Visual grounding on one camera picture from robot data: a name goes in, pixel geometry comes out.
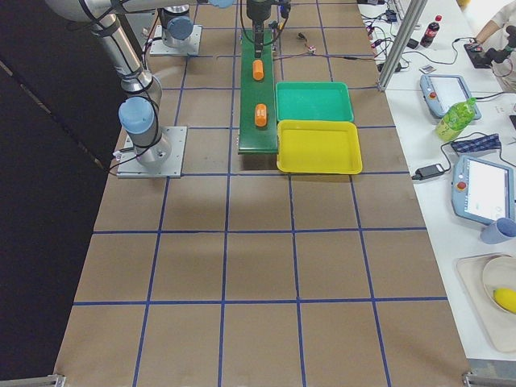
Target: soda bottle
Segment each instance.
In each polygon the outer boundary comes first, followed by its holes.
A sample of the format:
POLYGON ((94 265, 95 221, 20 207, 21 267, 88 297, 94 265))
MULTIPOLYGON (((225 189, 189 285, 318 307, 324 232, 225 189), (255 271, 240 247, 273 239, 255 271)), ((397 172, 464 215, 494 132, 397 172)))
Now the soda bottle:
POLYGON ((425 35, 422 36, 421 42, 419 42, 419 44, 421 44, 425 48, 430 47, 430 45, 434 41, 435 36, 437 35, 437 31, 439 30, 439 22, 442 18, 443 16, 441 15, 435 16, 435 21, 428 24, 427 30, 425 31, 425 35))
POLYGON ((441 118, 435 131, 442 141, 453 141, 475 117, 475 98, 458 102, 441 118))

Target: yellow bin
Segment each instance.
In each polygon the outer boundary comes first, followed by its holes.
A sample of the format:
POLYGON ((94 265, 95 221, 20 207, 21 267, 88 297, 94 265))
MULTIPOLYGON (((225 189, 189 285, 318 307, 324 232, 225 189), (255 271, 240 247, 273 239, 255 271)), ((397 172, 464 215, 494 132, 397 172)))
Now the yellow bin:
POLYGON ((362 171, 353 123, 285 119, 277 129, 277 167, 282 172, 354 175, 362 171))

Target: yellow banana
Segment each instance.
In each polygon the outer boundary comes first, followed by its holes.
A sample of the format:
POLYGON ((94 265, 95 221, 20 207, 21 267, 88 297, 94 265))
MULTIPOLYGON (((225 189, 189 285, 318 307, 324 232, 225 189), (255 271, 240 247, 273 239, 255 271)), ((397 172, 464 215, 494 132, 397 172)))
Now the yellow banana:
POLYGON ((503 309, 516 313, 516 291, 509 288, 498 288, 494 291, 493 298, 503 309))

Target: green conveyor belt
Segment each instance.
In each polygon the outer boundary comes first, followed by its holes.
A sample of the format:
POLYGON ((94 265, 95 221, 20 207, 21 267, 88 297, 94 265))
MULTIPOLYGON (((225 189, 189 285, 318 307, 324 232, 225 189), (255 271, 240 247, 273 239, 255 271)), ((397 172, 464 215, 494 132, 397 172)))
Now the green conveyor belt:
MULTIPOLYGON (((272 33, 265 32, 265 43, 272 33)), ((240 80, 240 129, 239 154, 277 153, 276 100, 274 96, 274 71, 272 46, 264 46, 261 60, 264 62, 264 79, 252 77, 252 62, 255 60, 254 45, 242 38, 242 68, 240 80), (267 126, 255 125, 255 107, 258 103, 267 106, 267 126)))

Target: tablet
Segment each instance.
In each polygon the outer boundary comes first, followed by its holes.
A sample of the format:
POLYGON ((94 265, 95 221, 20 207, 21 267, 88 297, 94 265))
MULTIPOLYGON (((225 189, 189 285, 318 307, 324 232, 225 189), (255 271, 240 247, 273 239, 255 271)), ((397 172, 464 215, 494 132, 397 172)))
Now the tablet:
POLYGON ((453 170, 451 203, 458 216, 475 222, 514 220, 513 169, 462 155, 453 170))
MULTIPOLYGON (((457 102, 464 102, 472 96, 460 75, 423 74, 419 80, 419 86, 430 112, 438 119, 441 119, 457 102)), ((481 111, 475 105, 473 119, 481 117, 481 111)))

